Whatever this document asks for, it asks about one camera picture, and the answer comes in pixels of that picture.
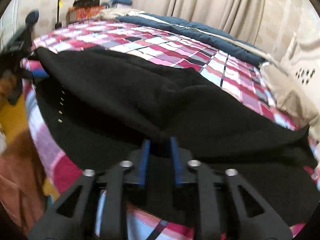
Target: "black stand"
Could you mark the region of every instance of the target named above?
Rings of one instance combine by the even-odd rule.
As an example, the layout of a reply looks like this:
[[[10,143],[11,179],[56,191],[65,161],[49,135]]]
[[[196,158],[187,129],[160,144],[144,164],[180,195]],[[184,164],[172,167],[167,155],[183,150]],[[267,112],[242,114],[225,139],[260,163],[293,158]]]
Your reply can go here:
[[[292,233],[281,217],[236,170],[226,174],[211,170],[206,164],[192,160],[191,152],[178,147],[174,138],[166,142],[174,168],[173,199],[176,206],[195,206],[195,240],[221,240],[221,233],[234,240],[291,240]],[[30,240],[85,240],[94,238],[94,214],[98,188],[108,192],[102,212],[100,239],[127,240],[125,196],[127,191],[140,194],[143,201],[152,172],[148,157],[150,141],[129,154],[128,160],[110,171],[95,174],[85,170],[76,183],[53,204],[32,228]],[[224,203],[217,191],[224,189]],[[227,231],[221,231],[226,217]]]
[[[31,11],[26,17],[26,26],[21,27],[9,40],[0,54],[0,78],[4,72],[17,77],[17,86],[8,96],[8,102],[15,105],[22,93],[22,78],[31,79],[31,72],[20,67],[23,58],[34,53],[31,51],[34,25],[39,19],[39,11]]]
[[[61,1],[61,0],[58,0],[58,5],[57,5],[57,22],[56,22],[56,24],[54,25],[54,29],[55,29],[55,30],[62,27],[62,23],[59,22],[60,1]]]

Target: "black fleece cloth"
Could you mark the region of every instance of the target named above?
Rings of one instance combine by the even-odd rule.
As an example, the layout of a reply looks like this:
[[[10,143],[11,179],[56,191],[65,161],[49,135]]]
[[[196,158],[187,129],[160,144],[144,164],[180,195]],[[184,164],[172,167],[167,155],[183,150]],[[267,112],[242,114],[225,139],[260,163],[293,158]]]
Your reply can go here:
[[[308,146],[308,127],[290,131],[274,124],[193,68],[156,65],[101,49],[55,54],[38,48],[36,53],[51,76],[37,84],[41,114],[53,138],[81,169],[106,170],[126,159],[143,139],[161,143],[170,136],[194,158],[209,163],[317,165]],[[266,181],[276,190],[273,177]],[[313,183],[305,178],[299,182]],[[313,188],[309,208],[295,221],[307,220],[316,207],[319,195]],[[286,212],[294,208],[285,207]]]

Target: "cardboard box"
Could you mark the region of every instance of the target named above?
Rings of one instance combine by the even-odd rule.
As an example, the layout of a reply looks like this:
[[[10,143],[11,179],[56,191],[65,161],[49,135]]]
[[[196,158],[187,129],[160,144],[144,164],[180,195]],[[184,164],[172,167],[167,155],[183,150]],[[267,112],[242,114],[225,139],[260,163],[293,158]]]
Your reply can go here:
[[[94,6],[77,9],[70,8],[68,12],[70,15],[70,23],[92,19],[93,16],[97,15],[104,8],[105,6]]]

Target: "bed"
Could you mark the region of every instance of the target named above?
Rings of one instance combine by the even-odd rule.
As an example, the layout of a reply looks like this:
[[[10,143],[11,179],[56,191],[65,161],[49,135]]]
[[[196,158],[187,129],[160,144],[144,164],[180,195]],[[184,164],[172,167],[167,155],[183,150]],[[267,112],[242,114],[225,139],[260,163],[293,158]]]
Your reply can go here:
[[[298,129],[288,115],[276,109],[275,100],[257,67],[193,38],[133,23],[90,20],[43,35],[34,40],[34,45],[55,53],[80,51],[99,45],[168,67],[191,67],[252,111],[290,130]],[[38,61],[25,59],[23,65],[28,70],[42,70]],[[52,138],[37,105],[33,84],[24,80],[23,90],[31,136],[47,177],[62,193],[82,174],[82,170]],[[309,137],[309,143],[316,155],[316,142]],[[305,167],[305,170],[316,183],[316,172],[311,167]],[[163,239],[192,239],[192,228],[162,221],[130,203],[127,210],[129,220],[141,229],[140,239],[148,236],[148,232],[159,223],[164,225],[161,231]],[[301,227],[292,227],[293,234]],[[136,233],[130,232],[129,239]]]

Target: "brown towel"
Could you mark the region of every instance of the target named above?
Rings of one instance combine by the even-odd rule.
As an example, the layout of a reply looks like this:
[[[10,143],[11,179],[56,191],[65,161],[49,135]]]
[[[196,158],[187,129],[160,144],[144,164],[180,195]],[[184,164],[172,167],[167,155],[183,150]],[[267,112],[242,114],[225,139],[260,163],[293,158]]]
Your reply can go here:
[[[42,192],[44,178],[45,173],[30,133],[25,130],[0,156],[0,202],[25,235],[45,211]]]

